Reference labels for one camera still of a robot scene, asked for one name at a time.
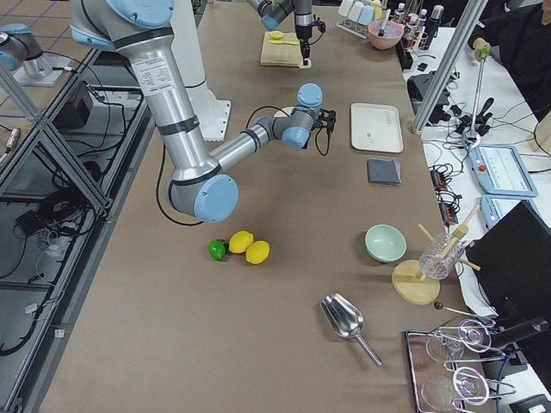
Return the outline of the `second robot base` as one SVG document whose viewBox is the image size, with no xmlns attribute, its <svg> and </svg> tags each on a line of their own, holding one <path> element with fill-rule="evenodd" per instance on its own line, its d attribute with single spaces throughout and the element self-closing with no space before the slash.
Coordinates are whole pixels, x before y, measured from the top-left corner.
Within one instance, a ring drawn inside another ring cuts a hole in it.
<svg viewBox="0 0 551 413">
<path fill-rule="evenodd" d="M 14 79 L 22 86 L 52 87 L 61 76 L 23 23 L 1 27 L 1 66 L 14 72 Z"/>
</svg>

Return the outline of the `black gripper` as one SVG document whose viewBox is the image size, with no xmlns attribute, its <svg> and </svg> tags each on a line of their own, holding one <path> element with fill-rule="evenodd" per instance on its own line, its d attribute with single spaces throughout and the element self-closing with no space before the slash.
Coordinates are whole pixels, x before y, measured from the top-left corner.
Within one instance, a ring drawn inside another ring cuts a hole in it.
<svg viewBox="0 0 551 413">
<path fill-rule="evenodd" d="M 308 41 L 313 36 L 313 29 L 320 33 L 325 32 L 325 22 L 315 15 L 295 15 L 294 29 L 297 39 L 300 41 L 300 53 L 304 61 L 308 61 Z"/>
<path fill-rule="evenodd" d="M 335 124 L 337 121 L 337 112 L 335 110 L 327 110 L 321 108 L 319 110 L 318 118 L 313 122 L 313 127 L 311 133 L 313 133 L 314 144 L 317 149 L 319 149 L 319 134 L 322 131 L 325 131 L 326 135 L 326 149 L 330 148 L 331 137 L 334 132 Z"/>
</svg>

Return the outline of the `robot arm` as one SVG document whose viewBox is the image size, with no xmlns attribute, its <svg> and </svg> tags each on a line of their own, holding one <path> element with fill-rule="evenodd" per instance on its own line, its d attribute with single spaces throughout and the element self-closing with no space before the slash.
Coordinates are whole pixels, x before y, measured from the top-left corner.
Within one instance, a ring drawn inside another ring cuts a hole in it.
<svg viewBox="0 0 551 413">
<path fill-rule="evenodd" d="M 334 113 L 321 107 L 322 89 L 306 83 L 289 115 L 261 117 L 214 150 L 201 133 L 199 104 L 182 79 L 185 70 L 202 67 L 194 11 L 189 1 L 72 1 L 73 39 L 85 46 L 117 52 L 133 74 L 169 151 L 174 171 L 167 201 L 200 221 L 227 219 L 238 203 L 237 183 L 227 171 L 270 141 L 301 149 L 322 120 Z"/>
<path fill-rule="evenodd" d="M 313 29 L 317 28 L 321 34 L 325 33 L 325 22 L 313 14 L 310 0 L 249 0 L 248 4 L 261 17 L 264 27 L 273 31 L 289 16 L 294 17 L 294 31 L 299 41 L 302 63 L 310 62 L 310 39 Z"/>
</svg>

